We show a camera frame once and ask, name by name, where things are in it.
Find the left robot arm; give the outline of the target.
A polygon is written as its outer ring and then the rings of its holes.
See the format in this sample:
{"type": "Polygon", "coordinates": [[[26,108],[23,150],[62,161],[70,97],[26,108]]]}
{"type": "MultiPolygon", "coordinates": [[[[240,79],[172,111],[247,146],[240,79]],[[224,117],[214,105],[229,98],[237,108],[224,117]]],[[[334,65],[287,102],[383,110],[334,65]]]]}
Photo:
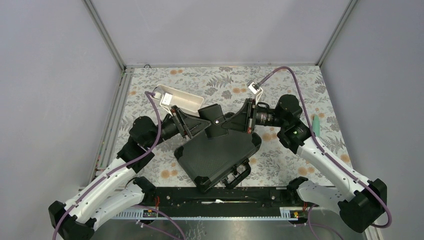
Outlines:
{"type": "Polygon", "coordinates": [[[137,204],[158,203],[157,188],[138,176],[153,158],[153,149],[175,135],[193,137],[211,125],[198,116],[172,106],[164,119],[154,123],[138,117],[117,157],[87,187],[66,202],[54,201],[48,208],[53,239],[89,240],[106,221],[137,204]]]}

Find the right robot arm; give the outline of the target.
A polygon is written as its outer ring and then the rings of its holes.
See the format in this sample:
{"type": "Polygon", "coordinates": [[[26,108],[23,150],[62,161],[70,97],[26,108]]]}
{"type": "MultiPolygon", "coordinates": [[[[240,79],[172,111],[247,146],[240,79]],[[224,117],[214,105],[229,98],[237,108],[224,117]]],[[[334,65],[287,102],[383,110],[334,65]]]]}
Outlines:
{"type": "Polygon", "coordinates": [[[255,126],[279,127],[279,142],[311,163],[334,188],[320,186],[305,177],[289,183],[287,201],[293,206],[316,204],[338,214],[353,231],[363,233],[387,210],[387,185],[370,180],[345,164],[315,136],[300,116],[303,110],[295,95],[282,95],[275,108],[247,98],[242,108],[222,123],[222,128],[251,134],[255,126]]]}

